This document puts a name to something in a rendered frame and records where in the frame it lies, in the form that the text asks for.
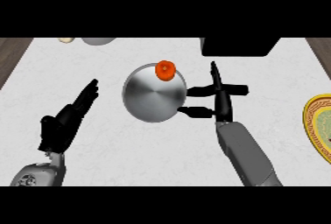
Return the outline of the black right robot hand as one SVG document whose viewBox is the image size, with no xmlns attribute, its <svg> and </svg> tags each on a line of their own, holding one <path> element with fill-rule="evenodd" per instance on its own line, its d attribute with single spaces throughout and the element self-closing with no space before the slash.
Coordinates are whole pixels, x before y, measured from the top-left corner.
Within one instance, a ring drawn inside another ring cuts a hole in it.
<svg viewBox="0 0 331 224">
<path fill-rule="evenodd" d="M 211 62 L 211 81 L 213 84 L 204 87 L 190 87 L 186 95 L 189 97 L 214 96 L 214 109 L 205 107 L 179 107 L 177 111 L 190 118 L 216 118 L 220 123 L 233 121 L 233 108 L 230 95 L 227 93 L 216 62 Z"/>
</svg>

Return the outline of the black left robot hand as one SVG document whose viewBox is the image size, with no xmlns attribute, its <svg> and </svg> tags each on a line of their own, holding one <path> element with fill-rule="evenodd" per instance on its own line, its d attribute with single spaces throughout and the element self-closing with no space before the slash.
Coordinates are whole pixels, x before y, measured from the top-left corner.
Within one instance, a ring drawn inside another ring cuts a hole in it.
<svg viewBox="0 0 331 224">
<path fill-rule="evenodd" d="M 83 118 L 93 101 L 99 97 L 97 84 L 99 81 L 93 79 L 81 90 L 74 102 L 60 109 L 56 116 L 46 115 L 41 118 L 41 143 L 37 148 L 40 151 L 63 153 L 68 149 L 78 133 Z"/>
</svg>

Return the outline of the yellow patterned plate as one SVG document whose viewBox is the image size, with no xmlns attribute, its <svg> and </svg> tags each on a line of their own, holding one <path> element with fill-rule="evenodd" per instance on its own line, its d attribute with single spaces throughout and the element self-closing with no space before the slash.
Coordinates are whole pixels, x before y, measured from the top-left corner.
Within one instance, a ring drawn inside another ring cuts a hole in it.
<svg viewBox="0 0 331 224">
<path fill-rule="evenodd" d="M 319 94 L 307 101 L 303 124 L 310 143 L 331 164 L 331 94 Z"/>
</svg>

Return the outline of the black appliance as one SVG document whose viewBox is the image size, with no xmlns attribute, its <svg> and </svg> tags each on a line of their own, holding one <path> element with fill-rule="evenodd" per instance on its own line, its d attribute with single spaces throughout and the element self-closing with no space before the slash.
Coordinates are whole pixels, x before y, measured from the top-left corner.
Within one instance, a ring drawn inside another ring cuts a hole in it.
<svg viewBox="0 0 331 224">
<path fill-rule="evenodd" d="M 279 38 L 201 38 L 204 57 L 263 57 Z"/>
</svg>

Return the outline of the grey bowl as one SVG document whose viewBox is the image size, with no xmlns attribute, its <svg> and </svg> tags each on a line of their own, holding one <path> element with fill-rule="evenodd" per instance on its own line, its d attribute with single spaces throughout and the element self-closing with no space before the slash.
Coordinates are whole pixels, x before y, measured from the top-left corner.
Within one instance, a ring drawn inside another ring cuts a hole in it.
<svg viewBox="0 0 331 224">
<path fill-rule="evenodd" d="M 114 40 L 114 38 L 83 38 L 84 43 L 90 46 L 103 46 Z"/>
</svg>

